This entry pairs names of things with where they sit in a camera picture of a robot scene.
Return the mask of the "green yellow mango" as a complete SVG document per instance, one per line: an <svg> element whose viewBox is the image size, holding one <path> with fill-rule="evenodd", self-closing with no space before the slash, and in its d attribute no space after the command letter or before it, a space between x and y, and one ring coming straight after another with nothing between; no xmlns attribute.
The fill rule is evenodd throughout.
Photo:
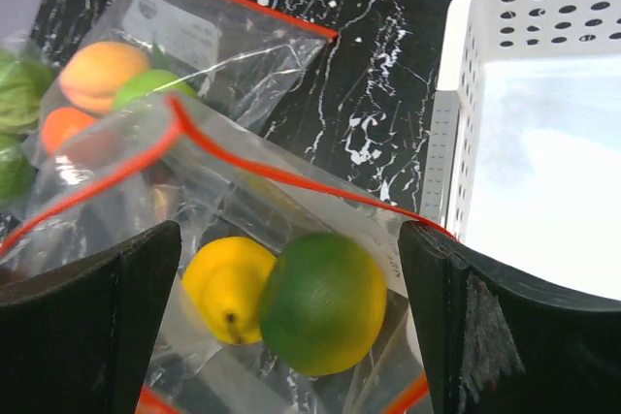
<svg viewBox="0 0 621 414"><path fill-rule="evenodd" d="M295 371L356 366L384 322L387 285L374 256L344 235L313 232L285 245L258 304L266 345Z"/></svg>

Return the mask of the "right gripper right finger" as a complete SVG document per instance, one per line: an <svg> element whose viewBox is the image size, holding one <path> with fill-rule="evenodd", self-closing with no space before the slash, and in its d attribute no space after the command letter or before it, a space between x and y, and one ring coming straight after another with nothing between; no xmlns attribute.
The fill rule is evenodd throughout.
<svg viewBox="0 0 621 414"><path fill-rule="evenodd" d="M398 239L438 413L616 413L620 304L476 252L416 221Z"/></svg>

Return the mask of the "red tomato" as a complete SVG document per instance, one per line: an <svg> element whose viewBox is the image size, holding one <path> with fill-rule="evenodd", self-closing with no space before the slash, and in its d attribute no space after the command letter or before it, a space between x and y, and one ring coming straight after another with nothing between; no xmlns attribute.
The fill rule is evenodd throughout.
<svg viewBox="0 0 621 414"><path fill-rule="evenodd" d="M52 111L44 120L40 137L47 154L54 153L66 141L91 126L96 118L75 108Z"/></svg>

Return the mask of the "orange fruit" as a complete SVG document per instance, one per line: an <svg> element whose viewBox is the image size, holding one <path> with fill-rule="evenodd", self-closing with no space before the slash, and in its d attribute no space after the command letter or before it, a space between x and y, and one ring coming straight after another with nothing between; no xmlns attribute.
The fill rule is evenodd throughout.
<svg viewBox="0 0 621 414"><path fill-rule="evenodd" d="M76 52L59 75L59 87L76 107L106 114L116 92L149 69L147 54L129 44L102 41Z"/></svg>

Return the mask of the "yellow peach fruit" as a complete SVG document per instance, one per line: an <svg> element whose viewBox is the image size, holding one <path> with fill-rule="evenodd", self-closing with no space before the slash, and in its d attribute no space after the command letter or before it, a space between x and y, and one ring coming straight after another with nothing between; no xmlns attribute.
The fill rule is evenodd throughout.
<svg viewBox="0 0 621 414"><path fill-rule="evenodd" d="M218 340L253 344L262 340L258 302L275 264L276 256L252 239L216 239L196 253L181 283Z"/></svg>

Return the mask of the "light green cabbage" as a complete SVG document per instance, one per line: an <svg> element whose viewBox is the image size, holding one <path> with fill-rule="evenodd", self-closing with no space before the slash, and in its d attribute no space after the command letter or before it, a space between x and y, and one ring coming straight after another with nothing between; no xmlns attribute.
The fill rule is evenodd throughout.
<svg viewBox="0 0 621 414"><path fill-rule="evenodd" d="M40 103L55 79L45 61L1 49L1 133L21 135L33 131Z"/></svg>

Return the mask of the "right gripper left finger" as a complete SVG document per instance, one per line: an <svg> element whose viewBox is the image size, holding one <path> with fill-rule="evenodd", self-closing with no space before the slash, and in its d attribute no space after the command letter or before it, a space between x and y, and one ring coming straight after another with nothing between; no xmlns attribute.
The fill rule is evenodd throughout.
<svg viewBox="0 0 621 414"><path fill-rule="evenodd" d="M34 277L2 268L2 412L134 412L180 250L165 221Z"/></svg>

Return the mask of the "green lime fruit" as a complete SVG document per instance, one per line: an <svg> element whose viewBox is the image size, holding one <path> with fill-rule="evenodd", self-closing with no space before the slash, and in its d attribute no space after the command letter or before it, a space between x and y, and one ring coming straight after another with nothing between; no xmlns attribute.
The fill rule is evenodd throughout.
<svg viewBox="0 0 621 414"><path fill-rule="evenodd" d="M139 73L119 88L114 96L113 109L122 109L148 94L167 91L179 91L189 97L197 97L195 90L172 72L149 69Z"/></svg>

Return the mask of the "clear zip bag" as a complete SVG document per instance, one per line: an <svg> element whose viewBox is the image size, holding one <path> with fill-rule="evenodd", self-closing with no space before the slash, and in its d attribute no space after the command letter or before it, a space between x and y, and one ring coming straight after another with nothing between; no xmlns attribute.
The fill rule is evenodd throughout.
<svg viewBox="0 0 621 414"><path fill-rule="evenodd" d="M318 53L336 38L325 27L250 0L113 0L77 49L61 64L41 102L36 132L22 144L31 165L63 156L82 167L101 165L123 150L138 148L166 123L155 113L169 94L204 104L242 127L259 130L277 103ZM196 92L148 94L126 107L96 114L76 107L59 87L59 75L73 55L102 41L144 51L149 69L172 72ZM40 137L45 118L70 107L96 121L47 154Z"/></svg>
<svg viewBox="0 0 621 414"><path fill-rule="evenodd" d="M386 318L353 366L304 372L272 343L216 339L175 282L147 370L141 413L423 413L432 407L407 305L401 226L412 213L179 94L156 94L71 139L41 166L1 260L37 275L166 220L180 226L179 275L200 248L252 239L274 254L312 232L341 234L386 279Z"/></svg>

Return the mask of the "dark green cabbage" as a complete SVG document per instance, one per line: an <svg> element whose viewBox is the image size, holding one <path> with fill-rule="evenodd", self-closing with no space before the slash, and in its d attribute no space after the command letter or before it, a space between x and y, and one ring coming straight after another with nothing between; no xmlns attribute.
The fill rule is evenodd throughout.
<svg viewBox="0 0 621 414"><path fill-rule="evenodd" d="M1 207L24 199L35 181L37 170L24 154L21 142L11 135L1 135Z"/></svg>

